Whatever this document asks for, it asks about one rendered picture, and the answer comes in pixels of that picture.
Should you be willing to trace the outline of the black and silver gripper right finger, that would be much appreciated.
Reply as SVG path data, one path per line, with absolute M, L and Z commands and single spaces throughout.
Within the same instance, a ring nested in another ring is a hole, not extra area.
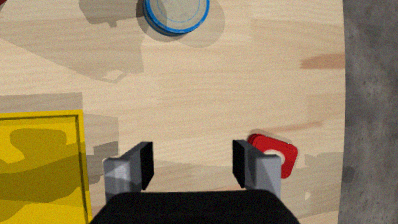
M 244 139 L 232 140 L 232 173 L 241 188 L 262 189 L 281 200 L 281 157 L 265 154 Z

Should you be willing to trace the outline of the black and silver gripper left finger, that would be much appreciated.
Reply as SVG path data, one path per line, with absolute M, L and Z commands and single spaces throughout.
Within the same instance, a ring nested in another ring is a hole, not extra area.
M 141 141 L 120 157 L 103 161 L 106 203 L 116 194 L 146 190 L 154 176 L 153 142 Z

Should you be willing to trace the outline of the round tin with blue rim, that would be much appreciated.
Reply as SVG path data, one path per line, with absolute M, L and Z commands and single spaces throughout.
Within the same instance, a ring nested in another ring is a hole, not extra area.
M 209 0 L 143 0 L 142 9 L 153 30 L 176 37 L 195 30 L 204 22 Z

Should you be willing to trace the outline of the yellow shallow tray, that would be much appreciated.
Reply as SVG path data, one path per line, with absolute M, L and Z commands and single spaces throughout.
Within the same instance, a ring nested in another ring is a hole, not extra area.
M 0 113 L 0 224 L 91 220 L 83 110 Z

